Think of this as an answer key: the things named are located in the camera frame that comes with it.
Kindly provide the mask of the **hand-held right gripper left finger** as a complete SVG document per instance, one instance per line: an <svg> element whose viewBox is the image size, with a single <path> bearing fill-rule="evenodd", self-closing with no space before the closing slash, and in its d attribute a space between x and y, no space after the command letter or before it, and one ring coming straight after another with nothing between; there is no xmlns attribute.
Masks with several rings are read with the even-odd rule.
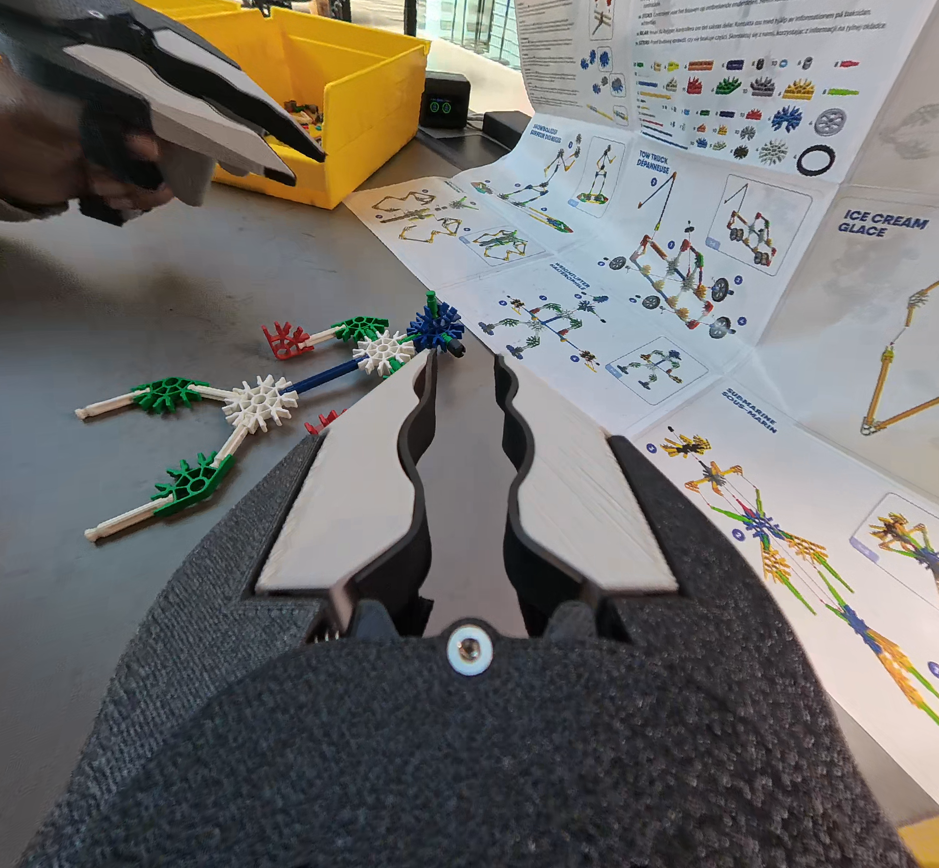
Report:
<svg viewBox="0 0 939 868"><path fill-rule="evenodd" d="M425 620L431 565L417 463L435 437L438 357L421 353L314 440L255 580L257 604L325 604L352 620L382 604L393 620Z"/></svg>

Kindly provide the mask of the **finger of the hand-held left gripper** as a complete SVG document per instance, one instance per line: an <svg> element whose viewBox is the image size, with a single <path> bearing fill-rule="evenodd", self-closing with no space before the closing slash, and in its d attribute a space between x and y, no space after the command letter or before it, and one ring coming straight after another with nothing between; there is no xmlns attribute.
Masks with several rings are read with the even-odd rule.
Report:
<svg viewBox="0 0 939 868"><path fill-rule="evenodd" d="M231 171L245 171L294 186L296 177L266 140L217 111L204 99L172 87L143 61L109 48L80 44L66 53L106 79L144 99L158 138L205 157Z"/></svg>
<svg viewBox="0 0 939 868"><path fill-rule="evenodd" d="M311 160L326 159L322 147L283 106L209 45L171 29L157 29L151 35L151 65L170 86L205 100L233 121L270 135Z"/></svg>

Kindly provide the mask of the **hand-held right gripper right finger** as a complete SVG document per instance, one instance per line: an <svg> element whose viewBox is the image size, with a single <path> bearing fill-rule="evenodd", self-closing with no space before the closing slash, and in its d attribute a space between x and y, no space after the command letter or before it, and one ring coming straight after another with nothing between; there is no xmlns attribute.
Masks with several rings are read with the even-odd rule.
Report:
<svg viewBox="0 0 939 868"><path fill-rule="evenodd" d="M591 416L520 360L495 357L502 449L515 468L503 541L524 620L581 601L675 594L671 568L633 488Z"/></svg>

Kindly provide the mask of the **construction toy figure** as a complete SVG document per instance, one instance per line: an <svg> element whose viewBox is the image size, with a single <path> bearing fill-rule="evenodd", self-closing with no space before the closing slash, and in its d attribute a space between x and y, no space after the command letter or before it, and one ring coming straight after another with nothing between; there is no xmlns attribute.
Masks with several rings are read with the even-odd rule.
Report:
<svg viewBox="0 0 939 868"><path fill-rule="evenodd" d="M135 406L149 413L173 413L194 402L216 401L222 405L231 433L222 447L199 453L194 463L181 460L167 470L168 481L156 485L150 500L133 510L100 522L85 531L85 538L98 542L151 519L163 519L210 498L236 462L243 441L270 427L279 427L299 406L299 397L330 382L362 372L386 380L424 352L445 352L455 358L465 354L466 328L456 307L434 291L404 333L392 332L387 320L359 315L311 334L312 344L338 340L352 345L344 363L316 373L297 383L269 374L254 383L242 381L230 389L216 388L205 381L167 377L135 386L130 392L76 410L81 420Z"/></svg>

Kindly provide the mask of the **grey desk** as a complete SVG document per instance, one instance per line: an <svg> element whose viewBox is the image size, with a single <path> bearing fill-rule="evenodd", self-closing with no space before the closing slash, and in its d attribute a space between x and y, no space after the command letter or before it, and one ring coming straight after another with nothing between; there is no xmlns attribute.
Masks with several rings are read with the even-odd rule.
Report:
<svg viewBox="0 0 939 868"><path fill-rule="evenodd" d="M425 620L255 600L304 423L389 378L301 395L210 498L85 538L231 428L207 399L77 409L167 377L297 383L352 345L279 361L262 325L404 333L428 291L454 306L343 211L214 184L123 228L2 229L2 866L915 866L759 572L626 434L600 426L678 592L523 619L503 353L465 324L462 357L429 352Z"/></svg>

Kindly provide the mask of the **person's left hand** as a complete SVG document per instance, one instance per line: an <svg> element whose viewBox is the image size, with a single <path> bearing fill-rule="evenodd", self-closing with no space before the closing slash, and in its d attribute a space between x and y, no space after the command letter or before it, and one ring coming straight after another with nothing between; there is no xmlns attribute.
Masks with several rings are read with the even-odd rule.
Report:
<svg viewBox="0 0 939 868"><path fill-rule="evenodd" d="M57 215L72 200L88 195L128 211L149 211L173 199L165 185L144 190L115 179L88 160L81 145L80 118L78 103L35 87L2 62L2 221Z"/></svg>

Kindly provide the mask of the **pile of colourful toy pieces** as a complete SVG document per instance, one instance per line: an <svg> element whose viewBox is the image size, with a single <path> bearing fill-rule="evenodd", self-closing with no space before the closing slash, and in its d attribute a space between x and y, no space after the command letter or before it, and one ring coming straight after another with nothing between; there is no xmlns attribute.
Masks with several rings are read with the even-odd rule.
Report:
<svg viewBox="0 0 939 868"><path fill-rule="evenodd" d="M277 128L272 131L264 127L264 138L270 144L290 147L305 157L323 159L323 114L318 106L288 99L278 107L279 111L275 112Z"/></svg>

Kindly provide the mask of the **small black display device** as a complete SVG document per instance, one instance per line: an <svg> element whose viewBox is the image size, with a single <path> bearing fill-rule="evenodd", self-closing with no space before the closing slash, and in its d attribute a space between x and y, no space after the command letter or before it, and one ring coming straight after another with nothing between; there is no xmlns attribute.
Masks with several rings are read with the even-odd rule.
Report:
<svg viewBox="0 0 939 868"><path fill-rule="evenodd" d="M461 73L427 70L419 126L462 131L468 122L471 83Z"/></svg>

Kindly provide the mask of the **black flat mat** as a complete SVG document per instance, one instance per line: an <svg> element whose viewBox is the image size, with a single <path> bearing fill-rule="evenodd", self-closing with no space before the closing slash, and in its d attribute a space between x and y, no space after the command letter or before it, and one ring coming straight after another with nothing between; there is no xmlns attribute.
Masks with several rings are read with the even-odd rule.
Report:
<svg viewBox="0 0 939 868"><path fill-rule="evenodd" d="M493 164L510 152L510 148L474 129L443 132L441 136L436 136L427 129L418 128L416 139L455 166L458 171Z"/></svg>

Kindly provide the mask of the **folded instruction sheet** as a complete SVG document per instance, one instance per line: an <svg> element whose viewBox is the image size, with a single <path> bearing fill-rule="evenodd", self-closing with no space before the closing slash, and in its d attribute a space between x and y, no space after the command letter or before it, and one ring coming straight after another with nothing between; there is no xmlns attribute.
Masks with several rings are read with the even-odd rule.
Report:
<svg viewBox="0 0 939 868"><path fill-rule="evenodd" d="M937 0L515 0L535 116L349 205L730 537L937 799Z"/></svg>

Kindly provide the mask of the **black power adapter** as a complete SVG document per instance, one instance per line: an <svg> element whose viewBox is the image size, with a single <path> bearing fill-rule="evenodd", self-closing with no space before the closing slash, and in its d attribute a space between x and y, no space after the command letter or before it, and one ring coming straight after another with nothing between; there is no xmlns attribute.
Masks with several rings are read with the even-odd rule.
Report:
<svg viewBox="0 0 939 868"><path fill-rule="evenodd" d="M508 150L514 149L532 118L521 111L489 111L483 115L482 133Z"/></svg>

